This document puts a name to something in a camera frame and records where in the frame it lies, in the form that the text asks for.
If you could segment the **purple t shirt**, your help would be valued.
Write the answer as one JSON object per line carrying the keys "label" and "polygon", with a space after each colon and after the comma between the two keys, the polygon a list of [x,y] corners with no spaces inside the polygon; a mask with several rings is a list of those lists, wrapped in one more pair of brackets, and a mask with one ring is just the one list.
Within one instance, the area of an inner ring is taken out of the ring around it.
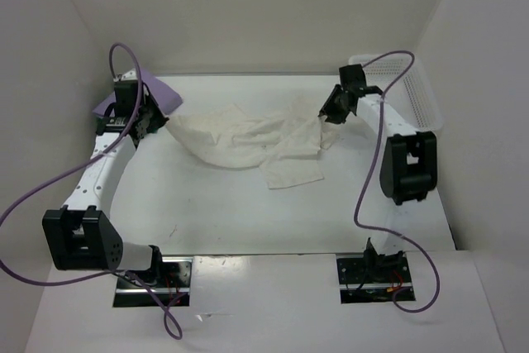
{"label": "purple t shirt", "polygon": [[[146,69],[143,69],[141,73],[143,82],[148,86],[150,94],[153,96],[163,114],[170,115],[183,104],[182,97],[168,84],[155,77]],[[107,107],[115,101],[115,93],[111,93],[93,109],[93,114],[97,117],[103,117]]]}

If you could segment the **white t shirt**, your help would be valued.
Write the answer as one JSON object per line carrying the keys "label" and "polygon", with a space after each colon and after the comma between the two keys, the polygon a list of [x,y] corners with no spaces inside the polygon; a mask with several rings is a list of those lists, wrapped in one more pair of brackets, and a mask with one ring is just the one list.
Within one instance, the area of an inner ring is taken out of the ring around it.
{"label": "white t shirt", "polygon": [[319,115],[311,98],[261,117],[237,105],[205,114],[172,116],[171,136],[201,161],[224,169],[258,168],[269,189],[292,188],[324,179],[317,159],[339,135]]}

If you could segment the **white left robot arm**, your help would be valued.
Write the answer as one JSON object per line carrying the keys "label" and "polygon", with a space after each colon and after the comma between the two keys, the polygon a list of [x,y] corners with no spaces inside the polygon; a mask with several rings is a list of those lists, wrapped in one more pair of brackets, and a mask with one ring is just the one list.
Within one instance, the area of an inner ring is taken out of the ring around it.
{"label": "white left robot arm", "polygon": [[136,80],[114,84],[114,98],[98,119],[93,163],[61,208],[42,219],[51,258],[58,270],[129,270],[146,286],[165,275],[160,248],[125,243],[110,221],[112,200],[140,140],[157,132],[182,98],[155,77],[143,80],[136,101]]}

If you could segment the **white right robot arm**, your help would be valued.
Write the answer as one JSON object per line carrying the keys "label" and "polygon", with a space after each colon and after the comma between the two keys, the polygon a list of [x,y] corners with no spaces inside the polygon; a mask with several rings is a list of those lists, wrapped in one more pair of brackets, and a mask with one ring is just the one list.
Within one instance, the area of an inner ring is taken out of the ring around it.
{"label": "white right robot arm", "polygon": [[413,245],[429,260],[427,252],[413,239],[389,227],[360,223],[360,208],[374,175],[379,168],[382,193],[397,206],[427,198],[437,185],[437,139],[432,131],[420,132],[408,123],[386,101],[386,93],[369,86],[362,65],[339,68],[340,82],[333,88],[319,116],[325,122],[343,124],[352,114],[364,121],[376,134],[374,157],[355,205],[353,222],[367,231],[386,232]]}

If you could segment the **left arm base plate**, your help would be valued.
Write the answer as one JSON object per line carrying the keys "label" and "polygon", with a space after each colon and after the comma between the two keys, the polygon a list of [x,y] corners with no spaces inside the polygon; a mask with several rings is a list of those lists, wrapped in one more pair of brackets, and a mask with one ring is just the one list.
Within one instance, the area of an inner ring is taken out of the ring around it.
{"label": "left arm base plate", "polygon": [[[175,307],[188,307],[192,280],[193,258],[163,256],[152,270],[132,270],[167,305],[175,299]],[[112,306],[114,308],[147,308],[157,303],[147,290],[126,275],[117,280]]]}

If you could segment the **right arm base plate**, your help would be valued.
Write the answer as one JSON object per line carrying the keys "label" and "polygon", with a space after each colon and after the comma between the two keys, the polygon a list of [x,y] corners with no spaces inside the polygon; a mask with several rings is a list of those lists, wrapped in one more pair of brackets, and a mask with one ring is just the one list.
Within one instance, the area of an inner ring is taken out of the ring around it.
{"label": "right arm base plate", "polygon": [[360,254],[338,255],[336,268],[342,304],[391,303],[395,292],[398,302],[416,300],[404,255],[381,255],[370,269]]}

